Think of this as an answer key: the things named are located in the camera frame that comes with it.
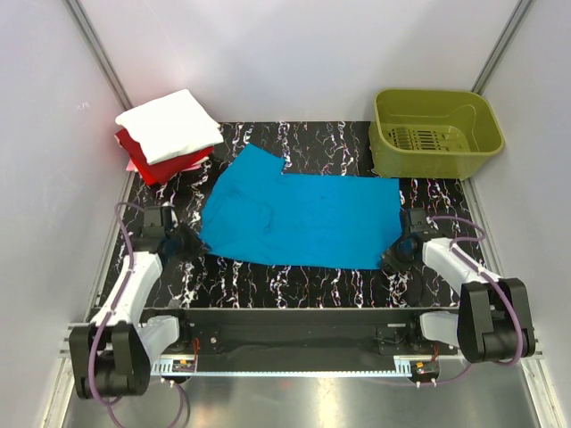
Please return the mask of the blue t-shirt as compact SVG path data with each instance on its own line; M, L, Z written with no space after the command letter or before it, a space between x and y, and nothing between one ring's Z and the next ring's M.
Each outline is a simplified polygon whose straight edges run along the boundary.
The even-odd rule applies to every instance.
M398 180L294 174L247 145L202 211L211 254L262 265L368 270L401 234Z

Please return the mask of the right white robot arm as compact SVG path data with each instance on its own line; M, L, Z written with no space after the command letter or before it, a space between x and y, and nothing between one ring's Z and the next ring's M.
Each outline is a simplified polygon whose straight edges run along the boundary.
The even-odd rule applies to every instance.
M401 273L414 263L431 268L459 295L453 312L421 314L405 331L410 350L425 353L436 342L460 350L472 363L514 365L535 353L536 340L527 291L517 278L503 278L482 267L452 239L402 237L382 256L385 270Z

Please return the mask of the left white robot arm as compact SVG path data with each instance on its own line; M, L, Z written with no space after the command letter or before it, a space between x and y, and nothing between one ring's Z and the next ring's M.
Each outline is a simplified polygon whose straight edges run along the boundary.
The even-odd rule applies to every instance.
M86 325L69 336L70 360L77 395L112 399L142 395L152 363L167 349L186 351L193 332L176 316L139 321L150 291L171 261L190 261L207 247L188 225L171 230L145 227L128 247L120 276L107 301Z

